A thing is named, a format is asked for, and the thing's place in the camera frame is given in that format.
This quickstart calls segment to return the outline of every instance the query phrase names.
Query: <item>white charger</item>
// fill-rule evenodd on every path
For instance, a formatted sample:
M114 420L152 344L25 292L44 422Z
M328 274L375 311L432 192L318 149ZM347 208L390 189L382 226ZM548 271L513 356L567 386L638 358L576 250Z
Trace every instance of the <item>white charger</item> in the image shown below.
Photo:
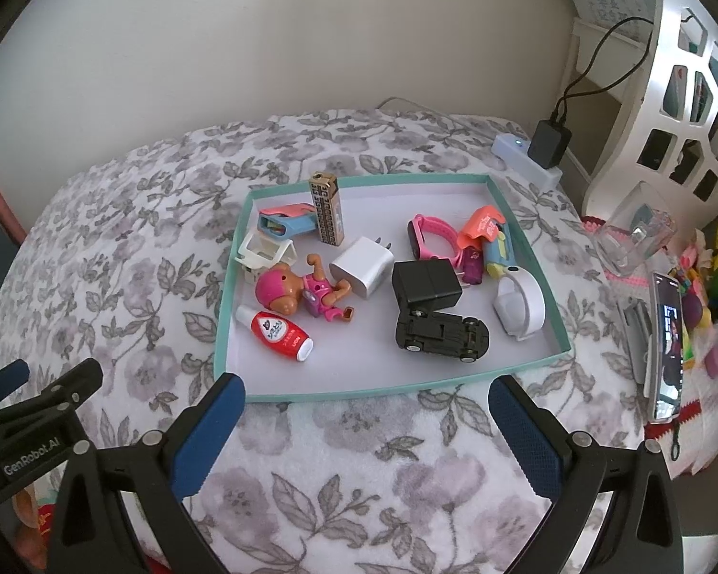
M393 261L389 248L363 236L331 262L330 273L336 281L347 280L356 295L368 299L391 273Z

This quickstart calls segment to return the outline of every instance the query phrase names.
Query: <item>cable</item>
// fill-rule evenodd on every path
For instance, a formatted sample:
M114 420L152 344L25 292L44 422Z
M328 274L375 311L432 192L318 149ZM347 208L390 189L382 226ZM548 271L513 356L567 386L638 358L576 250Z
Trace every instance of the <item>cable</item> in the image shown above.
M644 50L643 56L641 56L641 59L634 64L634 66L630 69L630 71L626 72L624 76L619 78L616 82L612 82L609 84L609 86L604 86L603 88L597 88L596 90L587 91L587 92L573 92L571 95L565 95L563 98L563 114L561 115L561 118L559 119L560 124L564 124L567 122L567 99L572 99L574 97L590 97L590 95L599 95L602 92L610 91L612 88L617 86L618 84L621 84L624 82L628 77L630 77L633 73L635 73L640 66L645 62L646 58L649 56L649 48L651 47L651 34L649 34L649 40L646 42L646 49Z
M572 95L569 94L569 91L576 86L577 83L579 83L585 76L587 76L588 73L590 73L590 69L593 68L595 63L595 58L598 57L599 52L601 51L601 48L603 47L603 44L605 44L606 40L614 34L614 32L622 25L631 22L631 21L643 21L646 23L650 23L654 25L654 22L646 19L645 17L640 16L630 16L626 17L623 20L619 20L617 23L615 23L609 30L607 30L606 34L599 40L598 45L595 46L594 53L590 57L590 62L588 63L588 66L586 67L585 71L583 71L575 80L573 80L563 91L563 94L559 98L559 100L556 102L556 107L553 109L553 114L550 117L551 122L555 123L558 119L559 114L559 108L561 107L561 104L563 103L563 114L561 116L561 120L559 120L560 124L563 125L564 122L567 120L567 100L571 99L572 97L584 97L588 95L598 95L602 92L607 92L617 86L618 84L624 82L629 76L631 76L634 72L638 70L638 68L644 63L647 55L649 55L649 48L651 47L651 36L652 33L649 34L649 41L646 44L646 49L644 51L643 57L641 57L641 60L634 66L630 71L628 71L624 76L622 76L620 79L618 79L616 82L613 82L613 84L610 84L609 86L605 88L599 88L595 91L589 91L585 93L573 93Z

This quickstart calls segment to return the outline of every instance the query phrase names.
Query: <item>white smartwatch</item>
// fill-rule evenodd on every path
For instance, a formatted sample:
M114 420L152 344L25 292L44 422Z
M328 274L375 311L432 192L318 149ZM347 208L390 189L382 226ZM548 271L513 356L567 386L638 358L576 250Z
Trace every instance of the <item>white smartwatch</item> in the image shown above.
M539 331L545 323L543 291L534 276L517 265L505 268L493 306L505 332L517 341Z

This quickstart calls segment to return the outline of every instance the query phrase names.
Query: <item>toy car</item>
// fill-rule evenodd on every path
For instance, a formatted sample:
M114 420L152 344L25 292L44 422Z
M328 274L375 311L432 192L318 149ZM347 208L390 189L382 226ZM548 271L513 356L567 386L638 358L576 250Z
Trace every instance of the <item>toy car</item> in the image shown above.
M291 239L316 229L316 209L309 203L272 207L258 214L258 231L274 239Z
M438 353L472 363L487 353L489 330L480 319L412 310L399 315L396 345L410 352Z

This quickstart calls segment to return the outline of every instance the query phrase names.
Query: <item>toy figure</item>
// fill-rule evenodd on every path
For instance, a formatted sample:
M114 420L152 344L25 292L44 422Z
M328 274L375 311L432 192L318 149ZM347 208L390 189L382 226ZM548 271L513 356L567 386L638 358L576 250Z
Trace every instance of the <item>toy figure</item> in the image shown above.
M277 263L268 272L261 274L256 283L258 302L276 313L292 315L303 300L306 309L314 317L324 315L327 321L335 318L351 321L354 308L341 309L335 306L336 302L350 294L349 282L341 280L333 287L318 254L309 254L306 262L314 268L314 272L304 277L298 276L286 263Z

